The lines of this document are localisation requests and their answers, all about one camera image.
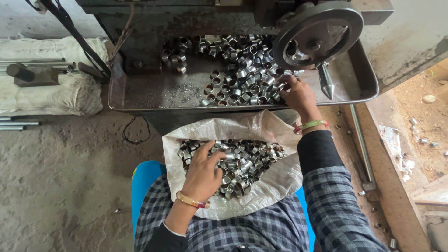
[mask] metal tray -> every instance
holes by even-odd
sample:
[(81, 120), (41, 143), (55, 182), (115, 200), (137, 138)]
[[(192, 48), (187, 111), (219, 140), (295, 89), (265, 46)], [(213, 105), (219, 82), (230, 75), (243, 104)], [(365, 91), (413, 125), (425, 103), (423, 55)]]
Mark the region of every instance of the metal tray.
[[(205, 98), (204, 87), (211, 82), (211, 71), (217, 69), (224, 72), (224, 66), (218, 60), (188, 55), (184, 75), (174, 72), (176, 66), (164, 66), (162, 74), (139, 76), (126, 75), (122, 62), (121, 57), (115, 58), (109, 86), (109, 107), (117, 111), (235, 112), (286, 108), (278, 104), (199, 107), (199, 102)], [(336, 86), (333, 100), (321, 92), (317, 70), (306, 70), (300, 76), (313, 89), (318, 106), (365, 102), (379, 93), (375, 73), (359, 40), (346, 53), (330, 62), (328, 70)]]

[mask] pink bangle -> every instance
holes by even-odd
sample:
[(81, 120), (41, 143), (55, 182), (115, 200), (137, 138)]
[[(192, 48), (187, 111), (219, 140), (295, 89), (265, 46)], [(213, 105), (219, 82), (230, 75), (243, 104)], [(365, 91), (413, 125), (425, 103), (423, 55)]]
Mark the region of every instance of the pink bangle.
[(176, 198), (185, 204), (192, 205), (197, 208), (209, 208), (210, 207), (210, 201), (201, 202), (201, 201), (195, 201), (181, 193), (181, 191), (177, 191)]
[(328, 122), (328, 120), (315, 120), (315, 121), (310, 121), (307, 123), (304, 123), (302, 125), (297, 126), (294, 129), (294, 134), (296, 135), (300, 135), (301, 131), (307, 128), (311, 128), (314, 126), (319, 126), (319, 125), (325, 125), (325, 127), (328, 127), (328, 125), (330, 125), (330, 123)]

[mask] handwheel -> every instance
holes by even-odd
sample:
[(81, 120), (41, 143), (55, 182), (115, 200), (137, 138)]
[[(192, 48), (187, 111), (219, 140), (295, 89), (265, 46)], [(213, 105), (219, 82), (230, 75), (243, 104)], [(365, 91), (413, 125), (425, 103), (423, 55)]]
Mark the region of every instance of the handwheel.
[[(349, 50), (361, 35), (364, 20), (345, 1), (330, 1), (309, 7), (290, 19), (278, 33), (272, 47), (279, 67), (288, 70), (317, 68), (322, 92), (333, 99), (334, 84), (328, 62)], [(287, 49), (295, 41), (304, 58), (293, 58)]]

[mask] person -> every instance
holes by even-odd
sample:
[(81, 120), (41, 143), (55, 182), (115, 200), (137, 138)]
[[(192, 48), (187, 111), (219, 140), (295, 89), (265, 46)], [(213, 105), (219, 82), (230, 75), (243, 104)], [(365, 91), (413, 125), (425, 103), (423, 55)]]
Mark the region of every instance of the person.
[[(281, 96), (300, 114), (302, 122), (323, 120), (308, 84), (291, 75), (280, 81), (287, 83), (285, 90), (289, 90), (280, 91)], [(297, 152), (303, 190), (322, 251), (389, 251), (375, 237), (357, 204), (350, 173), (339, 157), (331, 132), (318, 125), (305, 128), (302, 135)], [(210, 141), (196, 151), (181, 190), (195, 201), (207, 201), (221, 186), (222, 171), (215, 171), (215, 165), (225, 154), (215, 152), (207, 157), (213, 145), (214, 141)], [(197, 210), (183, 201), (171, 201), (166, 174), (161, 173), (136, 213), (135, 251), (309, 251), (306, 221), (295, 195), (249, 215), (221, 221), (196, 217)]]

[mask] left hand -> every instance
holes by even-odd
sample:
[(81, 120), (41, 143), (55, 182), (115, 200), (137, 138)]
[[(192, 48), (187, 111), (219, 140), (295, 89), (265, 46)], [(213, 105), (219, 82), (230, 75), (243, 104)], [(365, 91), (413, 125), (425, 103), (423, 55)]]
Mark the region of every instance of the left hand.
[(221, 186), (223, 172), (221, 169), (215, 169), (215, 166), (218, 160), (226, 155), (224, 152), (215, 152), (208, 157), (208, 151), (214, 144), (215, 141), (212, 140), (199, 147), (188, 169), (181, 192), (195, 201), (207, 201)]

